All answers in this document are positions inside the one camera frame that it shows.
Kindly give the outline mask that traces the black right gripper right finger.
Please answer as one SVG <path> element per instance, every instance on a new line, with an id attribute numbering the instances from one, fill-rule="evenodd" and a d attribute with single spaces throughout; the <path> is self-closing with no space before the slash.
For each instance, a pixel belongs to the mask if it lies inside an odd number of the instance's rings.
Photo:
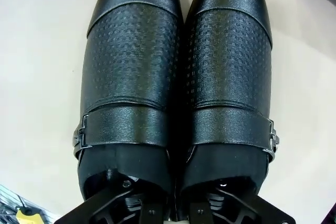
<path id="1" fill-rule="evenodd" d="M 214 180 L 188 188 L 189 223 L 296 223 L 259 197 L 244 178 Z"/>

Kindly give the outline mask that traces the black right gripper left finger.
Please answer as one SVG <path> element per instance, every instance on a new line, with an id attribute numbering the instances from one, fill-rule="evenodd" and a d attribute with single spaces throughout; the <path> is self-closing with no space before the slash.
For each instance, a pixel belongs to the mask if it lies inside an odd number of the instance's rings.
<path id="1" fill-rule="evenodd" d="M 56 223 L 141 223 L 148 182 L 109 169 L 88 178 L 85 201 Z"/>

